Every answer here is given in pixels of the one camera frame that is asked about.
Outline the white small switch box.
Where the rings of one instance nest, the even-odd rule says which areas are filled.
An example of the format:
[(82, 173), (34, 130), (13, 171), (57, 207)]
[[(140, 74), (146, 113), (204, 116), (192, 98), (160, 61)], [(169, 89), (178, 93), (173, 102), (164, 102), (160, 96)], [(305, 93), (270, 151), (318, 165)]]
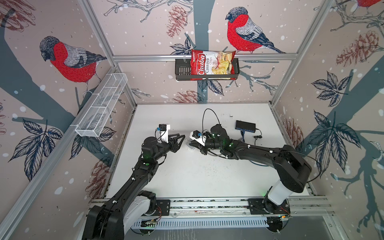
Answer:
[(191, 140), (187, 140), (186, 142), (185, 142), (185, 145), (186, 145), (186, 147), (187, 148), (189, 148), (190, 150), (194, 150), (195, 149), (195, 147), (194, 146), (191, 146)]

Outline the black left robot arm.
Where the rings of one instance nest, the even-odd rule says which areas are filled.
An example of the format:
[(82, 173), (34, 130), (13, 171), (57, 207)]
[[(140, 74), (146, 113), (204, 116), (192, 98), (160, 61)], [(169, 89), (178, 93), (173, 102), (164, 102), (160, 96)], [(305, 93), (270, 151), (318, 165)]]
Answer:
[(143, 191), (152, 180), (160, 163), (168, 152), (176, 153), (184, 135), (172, 134), (166, 142), (158, 142), (155, 137), (148, 137), (142, 144), (132, 175), (120, 190), (101, 207), (94, 206), (88, 213), (83, 240), (122, 240), (138, 218), (149, 210), (156, 210), (156, 195)]

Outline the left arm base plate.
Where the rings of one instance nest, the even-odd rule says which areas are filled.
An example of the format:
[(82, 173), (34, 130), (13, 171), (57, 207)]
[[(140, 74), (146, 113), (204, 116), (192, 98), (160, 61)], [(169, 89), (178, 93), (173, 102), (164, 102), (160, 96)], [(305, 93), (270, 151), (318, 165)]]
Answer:
[(168, 199), (149, 200), (149, 209), (146, 210), (141, 217), (160, 217), (169, 216), (171, 209), (171, 201)]

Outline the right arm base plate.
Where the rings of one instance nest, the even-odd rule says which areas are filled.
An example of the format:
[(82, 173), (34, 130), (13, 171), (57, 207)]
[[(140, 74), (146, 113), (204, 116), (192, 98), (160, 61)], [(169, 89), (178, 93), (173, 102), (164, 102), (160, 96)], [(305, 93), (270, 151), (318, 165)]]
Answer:
[(247, 202), (251, 215), (289, 215), (291, 213), (288, 199), (281, 205), (276, 205), (268, 198), (253, 198), (248, 199)]

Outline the black network switch box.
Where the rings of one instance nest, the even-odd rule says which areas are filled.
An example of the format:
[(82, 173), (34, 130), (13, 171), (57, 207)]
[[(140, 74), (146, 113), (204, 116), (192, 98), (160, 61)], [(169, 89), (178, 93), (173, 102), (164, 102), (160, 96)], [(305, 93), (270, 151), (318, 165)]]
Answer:
[(235, 129), (243, 132), (256, 132), (256, 124), (236, 120)]

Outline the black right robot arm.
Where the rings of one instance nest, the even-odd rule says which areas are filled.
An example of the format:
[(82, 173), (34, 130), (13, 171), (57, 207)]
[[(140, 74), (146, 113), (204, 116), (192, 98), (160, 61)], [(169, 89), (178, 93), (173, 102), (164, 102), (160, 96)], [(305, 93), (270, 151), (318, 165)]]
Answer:
[(249, 145), (230, 139), (227, 131), (217, 124), (210, 132), (190, 133), (190, 146), (198, 148), (203, 155), (218, 150), (215, 156), (228, 160), (247, 160), (274, 168), (280, 179), (267, 191), (262, 200), (263, 210), (271, 214), (282, 208), (282, 204), (293, 193), (302, 193), (309, 181), (312, 167), (293, 147), (266, 148)]

